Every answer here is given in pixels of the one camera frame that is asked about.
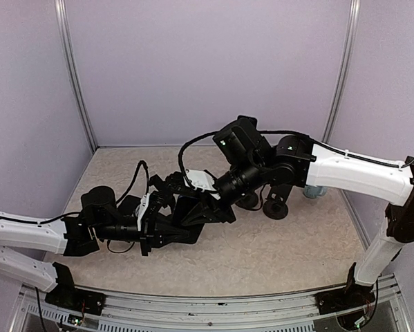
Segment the blue phone black screen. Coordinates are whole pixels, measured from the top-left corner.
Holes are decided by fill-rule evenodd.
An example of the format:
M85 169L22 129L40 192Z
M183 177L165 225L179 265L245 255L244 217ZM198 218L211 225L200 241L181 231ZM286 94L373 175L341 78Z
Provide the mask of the blue phone black screen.
M172 212L171 225L190 232L201 232L204 224L200 199L180 195Z

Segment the black pole phone stand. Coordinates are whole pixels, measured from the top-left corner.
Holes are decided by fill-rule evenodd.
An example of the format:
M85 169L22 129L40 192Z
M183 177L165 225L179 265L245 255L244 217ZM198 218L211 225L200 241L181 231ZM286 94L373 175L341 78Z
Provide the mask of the black pole phone stand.
M176 199L181 194L175 193L171 187L169 176L165 179L161 179L156 174L151 177L149 184L155 188L155 190L151 193L151 197L153 201L153 210L156 212L156 219L159 216L165 216L171 221L172 212L176 205Z

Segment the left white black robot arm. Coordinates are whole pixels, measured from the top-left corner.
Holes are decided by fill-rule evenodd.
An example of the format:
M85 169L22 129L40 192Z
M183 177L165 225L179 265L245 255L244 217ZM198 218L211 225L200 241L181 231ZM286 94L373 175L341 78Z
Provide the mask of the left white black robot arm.
M156 193L127 195L121 203L111 187L98 186L81 197L82 209L52 219L37 219L0 211L0 273L51 294L69 308L82 301L69 268L33 260L16 248L42 250L64 257L83 257L100 249L102 241L139 244L142 255L170 243L194 244L203 225L183 225L182 214L195 200L166 201Z

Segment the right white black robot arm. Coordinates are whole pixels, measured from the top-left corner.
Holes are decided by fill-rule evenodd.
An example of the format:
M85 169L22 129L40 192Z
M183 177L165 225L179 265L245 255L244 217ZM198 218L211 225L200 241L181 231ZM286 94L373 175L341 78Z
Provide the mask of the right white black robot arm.
M271 145L255 118L239 116L211 137L230 164L220 178L182 169L185 183L232 205L263 185L332 187L385 200L385 219L361 260L349 270L339 301L353 307L382 271L414 242L414 157L384 160L341 150L304 133L280 131Z

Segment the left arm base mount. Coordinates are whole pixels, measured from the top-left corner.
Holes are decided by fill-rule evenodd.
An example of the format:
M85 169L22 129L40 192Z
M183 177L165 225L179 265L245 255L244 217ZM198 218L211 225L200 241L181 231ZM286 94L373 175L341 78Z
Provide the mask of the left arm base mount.
M57 285L45 296L45 302L60 308L100 316L106 295L65 285Z

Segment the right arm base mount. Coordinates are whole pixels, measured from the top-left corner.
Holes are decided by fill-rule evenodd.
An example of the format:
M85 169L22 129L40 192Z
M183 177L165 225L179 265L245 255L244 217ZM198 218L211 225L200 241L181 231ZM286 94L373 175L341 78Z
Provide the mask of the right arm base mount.
M314 297L320 315L357 308L375 301L375 295L371 290L345 293L342 288L319 292Z

